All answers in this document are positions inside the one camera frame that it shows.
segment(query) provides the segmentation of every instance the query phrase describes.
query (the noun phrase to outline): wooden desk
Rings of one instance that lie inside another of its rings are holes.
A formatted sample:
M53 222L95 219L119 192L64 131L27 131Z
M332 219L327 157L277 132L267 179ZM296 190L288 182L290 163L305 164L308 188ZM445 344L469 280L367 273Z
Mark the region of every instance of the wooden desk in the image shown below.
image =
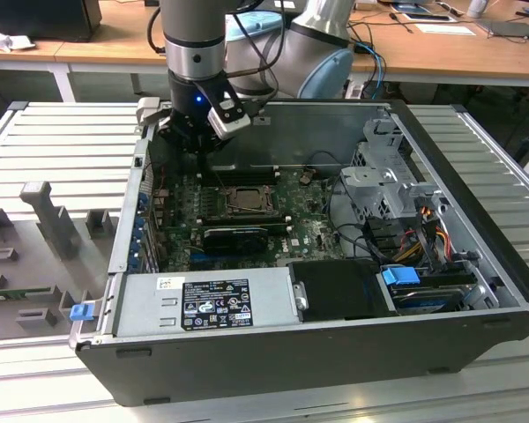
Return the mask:
M449 4L466 11L469 0L451 0ZM528 3L502 0L486 12L486 19L508 20L516 17L515 11ZM430 8L444 12L438 6ZM380 11L384 13L369 18ZM388 16L390 8L378 4L373 11L360 11L352 21L368 24L395 23ZM399 16L401 22L408 21ZM470 20L466 15L457 20ZM519 22L529 23L529 19ZM476 24L458 24L470 28L476 35L446 35L422 33L415 25L370 26L376 51L387 62L386 79L390 81L433 82L478 85L529 86L529 41L517 44L500 37L487 38L486 32ZM361 38L369 39L367 27L355 27ZM371 56L357 56L354 61L354 79L369 78L373 70Z
M466 11L469 0L449 3ZM529 5L513 0L501 0L485 14L485 18L513 19L515 11ZM444 13L439 6L435 11ZM35 50L11 54L0 52L0 69L49 71L55 76L64 101L75 101L72 72L111 72L131 74L135 93L140 93L138 74L166 74L165 58L155 54L147 44L147 21L154 8L143 2L120 4L101 1L102 23L88 43L39 41ZM384 13L369 17L380 11ZM359 11L352 19L369 24L393 23L389 9L378 4L373 11ZM415 25L409 34L403 26L371 26L376 50L388 64L386 80L396 82L427 82L441 84L515 85L529 86L529 41L516 44L502 38L487 39L475 24L468 26L476 36L422 33ZM360 36L368 39L365 25L356 27ZM153 29L157 45L163 45L160 20ZM373 69L370 56L357 56L352 79L356 84L369 78Z
M12 62L54 62L55 53L63 45L62 41L35 41L36 48L12 50L6 53L0 50L0 61Z
M101 1L102 22L90 42L65 42L56 52L58 62L165 65L147 43L147 22L155 8L143 2L119 4ZM153 27L153 40L164 47L160 17Z

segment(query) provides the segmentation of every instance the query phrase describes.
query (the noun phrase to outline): power supply label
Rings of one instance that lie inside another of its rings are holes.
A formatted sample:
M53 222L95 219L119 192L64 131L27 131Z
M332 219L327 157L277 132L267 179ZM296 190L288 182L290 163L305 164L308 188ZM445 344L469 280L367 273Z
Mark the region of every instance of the power supply label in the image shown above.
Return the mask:
M252 326L249 280L184 283L181 324L184 330Z

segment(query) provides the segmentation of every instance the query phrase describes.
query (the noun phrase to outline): blue cable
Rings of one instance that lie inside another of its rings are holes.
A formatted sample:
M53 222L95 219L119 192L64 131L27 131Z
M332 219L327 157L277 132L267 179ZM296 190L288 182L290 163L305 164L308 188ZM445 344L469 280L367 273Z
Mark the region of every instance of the blue cable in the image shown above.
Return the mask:
M376 83L376 89L374 91L374 94L372 94L372 100L373 100L376 97L376 94L378 93L378 89L380 88L380 85L382 84L382 61L380 60L380 56L378 55L378 53L375 52L372 48L370 48L366 44L357 42L357 45L367 50L375 58L376 64L378 65L378 81Z

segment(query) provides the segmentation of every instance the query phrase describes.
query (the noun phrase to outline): laptop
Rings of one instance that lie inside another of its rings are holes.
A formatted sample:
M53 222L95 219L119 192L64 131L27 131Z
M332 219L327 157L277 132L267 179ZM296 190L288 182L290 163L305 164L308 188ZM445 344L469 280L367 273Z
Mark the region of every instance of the laptop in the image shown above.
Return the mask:
M488 34L498 37L529 37L529 25L522 22L481 19L476 24Z

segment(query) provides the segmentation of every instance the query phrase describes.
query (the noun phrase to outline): blue release tab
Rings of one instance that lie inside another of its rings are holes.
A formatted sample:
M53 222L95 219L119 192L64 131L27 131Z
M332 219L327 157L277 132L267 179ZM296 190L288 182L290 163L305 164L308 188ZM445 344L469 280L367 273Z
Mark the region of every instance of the blue release tab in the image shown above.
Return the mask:
M81 322L83 320L94 320L93 304L77 304L72 306L69 318L72 322Z
M382 272L386 285L419 284L420 277L413 267L391 267Z

